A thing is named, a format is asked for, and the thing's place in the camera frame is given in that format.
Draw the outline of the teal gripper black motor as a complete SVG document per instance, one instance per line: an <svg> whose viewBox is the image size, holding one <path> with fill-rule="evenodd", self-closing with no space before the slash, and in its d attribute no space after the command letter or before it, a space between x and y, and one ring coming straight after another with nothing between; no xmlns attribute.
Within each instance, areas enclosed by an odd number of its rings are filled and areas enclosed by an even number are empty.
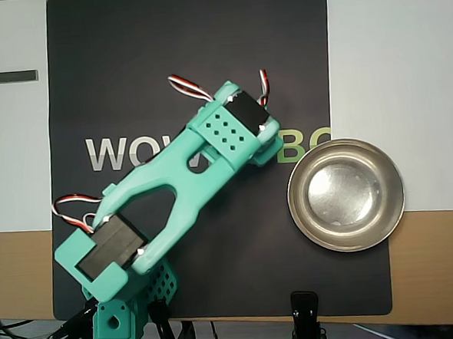
<svg viewBox="0 0 453 339"><path fill-rule="evenodd" d="M254 166L265 166L283 147L278 129L265 130L259 136L250 133L250 137L250 164Z"/></svg>

